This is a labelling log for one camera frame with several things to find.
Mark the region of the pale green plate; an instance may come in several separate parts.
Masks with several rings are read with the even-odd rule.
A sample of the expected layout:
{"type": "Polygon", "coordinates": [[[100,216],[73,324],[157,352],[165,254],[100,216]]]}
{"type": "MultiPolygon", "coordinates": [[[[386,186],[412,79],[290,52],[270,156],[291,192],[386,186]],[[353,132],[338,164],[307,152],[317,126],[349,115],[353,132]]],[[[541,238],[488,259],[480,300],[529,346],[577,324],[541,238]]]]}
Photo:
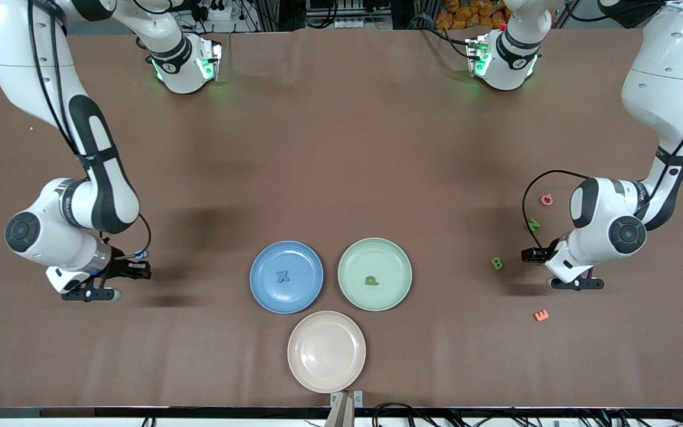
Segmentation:
{"type": "Polygon", "coordinates": [[[338,282],[344,297],[366,311],[387,311],[403,301],[413,280],[412,265],[404,250],[384,238],[356,241],[342,254],[338,282]],[[366,276],[379,285],[366,286],[366,276]]]}

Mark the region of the blue plate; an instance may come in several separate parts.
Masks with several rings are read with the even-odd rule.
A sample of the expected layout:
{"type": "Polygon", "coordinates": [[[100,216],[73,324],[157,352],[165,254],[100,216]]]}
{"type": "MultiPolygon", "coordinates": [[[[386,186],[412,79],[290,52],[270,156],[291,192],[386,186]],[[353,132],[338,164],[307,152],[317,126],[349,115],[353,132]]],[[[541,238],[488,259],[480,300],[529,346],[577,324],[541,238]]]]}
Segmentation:
{"type": "Polygon", "coordinates": [[[277,241],[260,252],[249,274],[257,303],[275,314],[295,314],[314,303],[324,283],[324,269],[315,251],[300,241],[277,241]],[[277,271],[288,270],[290,283],[277,283],[277,271]]]}

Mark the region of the beige plate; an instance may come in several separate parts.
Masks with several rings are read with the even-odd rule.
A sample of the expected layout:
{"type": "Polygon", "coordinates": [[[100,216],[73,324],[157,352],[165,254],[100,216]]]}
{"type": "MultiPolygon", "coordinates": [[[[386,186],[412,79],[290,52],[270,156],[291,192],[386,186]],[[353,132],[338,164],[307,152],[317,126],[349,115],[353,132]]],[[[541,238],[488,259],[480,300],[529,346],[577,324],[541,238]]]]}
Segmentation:
{"type": "Polygon", "coordinates": [[[293,328],[287,360],[301,386],[332,394],[357,381],[366,360],[366,342],[360,327],[346,314],[318,311],[293,328]]]}

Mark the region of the orange fruit pile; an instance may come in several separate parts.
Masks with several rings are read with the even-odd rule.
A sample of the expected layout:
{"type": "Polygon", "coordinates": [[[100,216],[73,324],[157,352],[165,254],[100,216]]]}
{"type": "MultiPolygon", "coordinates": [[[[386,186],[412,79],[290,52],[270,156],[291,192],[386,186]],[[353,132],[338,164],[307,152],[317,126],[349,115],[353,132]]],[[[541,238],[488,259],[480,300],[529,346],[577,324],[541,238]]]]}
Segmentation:
{"type": "Polygon", "coordinates": [[[440,0],[434,27],[441,30],[463,30],[476,26],[504,28],[512,16],[504,0],[440,0]]]}

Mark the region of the white power strip with plugs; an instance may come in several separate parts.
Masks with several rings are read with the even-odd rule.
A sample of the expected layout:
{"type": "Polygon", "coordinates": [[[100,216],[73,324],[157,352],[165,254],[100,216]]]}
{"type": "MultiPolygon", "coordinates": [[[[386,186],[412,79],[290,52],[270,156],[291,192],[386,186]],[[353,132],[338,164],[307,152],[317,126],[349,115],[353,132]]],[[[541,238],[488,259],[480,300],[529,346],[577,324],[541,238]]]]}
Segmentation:
{"type": "Polygon", "coordinates": [[[206,21],[244,21],[246,11],[235,0],[187,0],[193,19],[206,21]]]}

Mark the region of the grey metal mount bracket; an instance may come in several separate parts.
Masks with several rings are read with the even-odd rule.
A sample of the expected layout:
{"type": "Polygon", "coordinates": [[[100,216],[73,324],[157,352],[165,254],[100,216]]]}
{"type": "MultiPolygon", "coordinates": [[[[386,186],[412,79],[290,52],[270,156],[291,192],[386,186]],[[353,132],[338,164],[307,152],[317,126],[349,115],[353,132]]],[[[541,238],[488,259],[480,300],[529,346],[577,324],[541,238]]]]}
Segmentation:
{"type": "Polygon", "coordinates": [[[330,397],[331,410],[324,427],[355,427],[355,413],[364,407],[363,391],[337,391],[330,397]]]}

